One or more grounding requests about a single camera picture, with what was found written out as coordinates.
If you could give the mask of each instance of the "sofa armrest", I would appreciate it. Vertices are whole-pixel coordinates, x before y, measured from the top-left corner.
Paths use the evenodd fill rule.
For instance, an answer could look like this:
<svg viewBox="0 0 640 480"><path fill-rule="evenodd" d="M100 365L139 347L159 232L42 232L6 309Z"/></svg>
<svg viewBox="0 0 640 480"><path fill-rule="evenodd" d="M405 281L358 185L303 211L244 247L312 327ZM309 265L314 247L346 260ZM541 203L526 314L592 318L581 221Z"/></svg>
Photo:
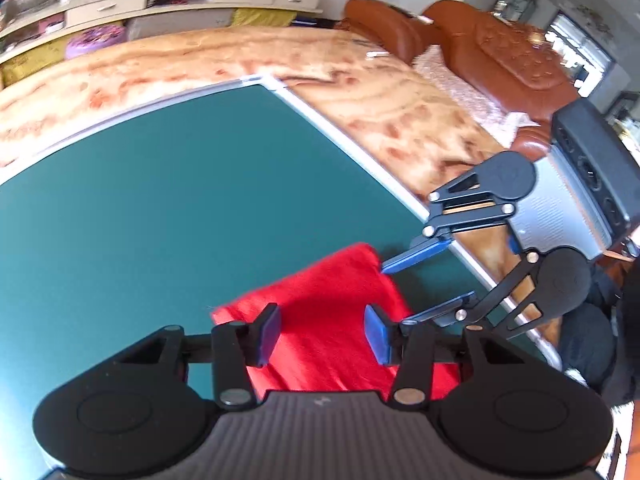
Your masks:
<svg viewBox="0 0 640 480"><path fill-rule="evenodd" d="M514 152L526 156L531 162L544 157L551 147L551 126L542 123L540 126L524 126L518 130L511 145Z"/></svg>
<svg viewBox="0 0 640 480"><path fill-rule="evenodd" d="M381 45L407 64L422 53L412 21L379 0L349 0L344 7L349 30Z"/></svg>
<svg viewBox="0 0 640 480"><path fill-rule="evenodd" d="M638 475L640 475L640 401L636 400L631 444L626 457L625 480L640 478Z"/></svg>

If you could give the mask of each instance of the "sofa cushion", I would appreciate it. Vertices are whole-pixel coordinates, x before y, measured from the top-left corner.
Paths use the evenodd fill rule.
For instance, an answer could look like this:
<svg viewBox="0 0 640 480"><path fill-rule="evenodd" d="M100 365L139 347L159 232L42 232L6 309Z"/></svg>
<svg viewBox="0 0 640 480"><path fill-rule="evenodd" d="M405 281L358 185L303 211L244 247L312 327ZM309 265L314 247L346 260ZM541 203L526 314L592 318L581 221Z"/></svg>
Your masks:
<svg viewBox="0 0 640 480"><path fill-rule="evenodd" d="M414 68L440 90L446 92L492 137L508 148L521 126L538 126L521 112L505 114L500 108L447 67L438 45L430 46L414 60Z"/></svg>
<svg viewBox="0 0 640 480"><path fill-rule="evenodd" d="M550 49L529 43L524 31L514 31L489 14L479 14L476 43L521 83L532 90L549 90L566 83L566 75Z"/></svg>

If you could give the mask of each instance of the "brown leather sofa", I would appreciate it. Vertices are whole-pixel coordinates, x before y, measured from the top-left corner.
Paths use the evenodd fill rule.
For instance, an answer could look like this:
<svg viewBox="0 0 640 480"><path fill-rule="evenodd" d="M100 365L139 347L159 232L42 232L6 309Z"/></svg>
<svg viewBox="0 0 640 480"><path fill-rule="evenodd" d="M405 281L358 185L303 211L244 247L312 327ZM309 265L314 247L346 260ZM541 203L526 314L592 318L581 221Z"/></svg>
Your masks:
<svg viewBox="0 0 640 480"><path fill-rule="evenodd" d="M634 428L626 456L625 480L638 480L638 478L640 478L640 401L636 401L634 411Z"/></svg>
<svg viewBox="0 0 640 480"><path fill-rule="evenodd" d="M553 112L579 97L546 44L534 46L530 29L515 28L464 2L442 0L410 18L377 0L350 0L345 26L380 44L405 63L439 44L445 62L505 112L526 112L542 127L518 131L512 149L532 160L546 153Z"/></svg>

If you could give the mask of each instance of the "blue gripper pad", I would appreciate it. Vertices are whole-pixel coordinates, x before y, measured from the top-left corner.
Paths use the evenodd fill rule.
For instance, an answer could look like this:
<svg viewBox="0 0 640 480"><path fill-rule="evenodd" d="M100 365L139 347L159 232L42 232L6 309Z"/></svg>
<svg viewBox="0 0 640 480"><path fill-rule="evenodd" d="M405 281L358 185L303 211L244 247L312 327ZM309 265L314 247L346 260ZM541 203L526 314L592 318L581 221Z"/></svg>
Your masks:
<svg viewBox="0 0 640 480"><path fill-rule="evenodd" d="M423 242L411 247L408 251L398 254L382 263L383 274L395 274L401 270L405 270L411 266L419 264L436 254L440 254L447 250L451 245L453 238L439 240L437 238L425 238Z"/></svg>
<svg viewBox="0 0 640 480"><path fill-rule="evenodd" d="M280 337L280 331L282 329L282 314L280 313L280 307L273 304L267 306L267 308L260 314L265 314L265 319L261 320L260 327L260 340L258 345L257 366L263 367L269 362L271 353L278 342Z"/></svg>
<svg viewBox="0 0 640 480"><path fill-rule="evenodd" d="M364 310L364 333L378 364L399 364L399 351L393 346L398 324L393 323L386 312L377 305L367 305Z"/></svg>
<svg viewBox="0 0 640 480"><path fill-rule="evenodd" d="M509 236L509 248L513 254L516 254L516 256L522 252L520 244L513 236Z"/></svg>

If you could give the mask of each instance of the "white lace cloth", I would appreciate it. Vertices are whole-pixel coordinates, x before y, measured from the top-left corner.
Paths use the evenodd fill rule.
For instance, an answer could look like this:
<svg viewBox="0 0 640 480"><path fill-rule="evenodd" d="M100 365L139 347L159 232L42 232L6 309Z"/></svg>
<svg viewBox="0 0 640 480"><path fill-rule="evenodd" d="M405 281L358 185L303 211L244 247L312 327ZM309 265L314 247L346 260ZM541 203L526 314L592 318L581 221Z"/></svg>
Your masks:
<svg viewBox="0 0 640 480"><path fill-rule="evenodd" d="M491 100L456 76L444 63L439 45L431 45L416 57L414 69L440 90L446 92L505 148L511 146L519 128L540 126L524 112L503 113Z"/></svg>
<svg viewBox="0 0 640 480"><path fill-rule="evenodd" d="M588 388L587 383L580 375L578 370L569 368L564 372L565 375L571 377L574 381L579 382L582 386ZM623 404L622 406L616 406L611 409L611 416L613 417L613 433L607 449L602 454L602 459L598 462L596 467L597 473L606 480L624 480L626 470L626 454L629 452L629 445L631 444L631 431L634 423L634 404L632 402ZM609 474L609 468L611 466L611 459L613 457L614 446L616 443L616 434L620 436L620 456L618 458L618 465L616 466L616 473L613 478L607 478Z"/></svg>

